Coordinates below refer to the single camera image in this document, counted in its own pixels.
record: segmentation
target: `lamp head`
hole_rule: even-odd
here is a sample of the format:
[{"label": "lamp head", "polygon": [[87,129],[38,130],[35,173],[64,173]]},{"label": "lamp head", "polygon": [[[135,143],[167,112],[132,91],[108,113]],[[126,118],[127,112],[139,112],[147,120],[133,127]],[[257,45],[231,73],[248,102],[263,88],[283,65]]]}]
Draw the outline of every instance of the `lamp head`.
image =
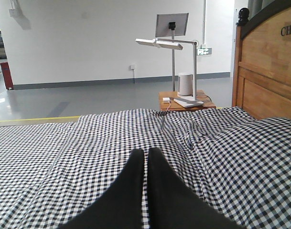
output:
[{"label": "lamp head", "polygon": [[138,38],[135,41],[138,44],[156,46],[157,48],[176,49],[176,50],[183,49],[182,45],[176,42],[163,42],[163,41],[158,41],[157,39],[146,40],[146,39],[138,39]]}]

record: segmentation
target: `checkered bedsheet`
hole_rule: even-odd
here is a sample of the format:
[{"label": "checkered bedsheet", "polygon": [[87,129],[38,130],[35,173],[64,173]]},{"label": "checkered bedsheet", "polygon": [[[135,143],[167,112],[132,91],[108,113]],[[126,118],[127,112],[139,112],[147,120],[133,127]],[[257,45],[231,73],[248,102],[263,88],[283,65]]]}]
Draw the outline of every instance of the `checkered bedsheet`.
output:
[{"label": "checkered bedsheet", "polygon": [[[57,228],[93,203],[129,152],[158,147],[178,176],[247,228],[291,228],[291,120],[239,108],[139,109],[0,127],[0,228]],[[149,228],[146,163],[142,222]]]}]

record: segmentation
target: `bedside table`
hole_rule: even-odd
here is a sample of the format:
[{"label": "bedside table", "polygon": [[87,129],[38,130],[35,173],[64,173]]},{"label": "bedside table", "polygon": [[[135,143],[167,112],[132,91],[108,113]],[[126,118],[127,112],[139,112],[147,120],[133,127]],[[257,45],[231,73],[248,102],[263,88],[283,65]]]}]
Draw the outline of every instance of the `bedside table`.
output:
[{"label": "bedside table", "polygon": [[[171,97],[171,98],[178,98],[177,92],[159,92],[159,105],[161,111],[166,111],[169,103],[164,104],[162,98]],[[195,106],[195,107],[182,107],[178,103],[171,100],[171,107],[169,111],[198,111],[208,108],[216,108],[216,105],[210,100],[210,98],[203,92],[203,90],[197,90],[197,99],[204,102],[202,106]]]}]

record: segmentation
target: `wooden bed frame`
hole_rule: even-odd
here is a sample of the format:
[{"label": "wooden bed frame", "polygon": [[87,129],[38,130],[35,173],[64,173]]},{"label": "wooden bed frame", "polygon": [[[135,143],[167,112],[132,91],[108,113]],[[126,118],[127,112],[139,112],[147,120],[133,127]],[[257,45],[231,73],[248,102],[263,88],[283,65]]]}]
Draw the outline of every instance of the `wooden bed frame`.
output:
[{"label": "wooden bed frame", "polygon": [[275,0],[237,23],[232,106],[257,119],[291,119],[291,0]]}]

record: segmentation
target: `gray floor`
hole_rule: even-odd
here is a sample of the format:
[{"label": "gray floor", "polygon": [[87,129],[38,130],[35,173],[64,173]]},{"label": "gray floor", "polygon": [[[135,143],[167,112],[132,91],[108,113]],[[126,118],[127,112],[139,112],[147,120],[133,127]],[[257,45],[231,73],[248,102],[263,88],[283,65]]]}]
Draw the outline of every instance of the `gray floor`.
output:
[{"label": "gray floor", "polygon": [[[76,116],[120,110],[159,110],[158,92],[172,82],[7,91],[0,74],[0,120]],[[198,80],[217,107],[231,106],[232,78]]]}]

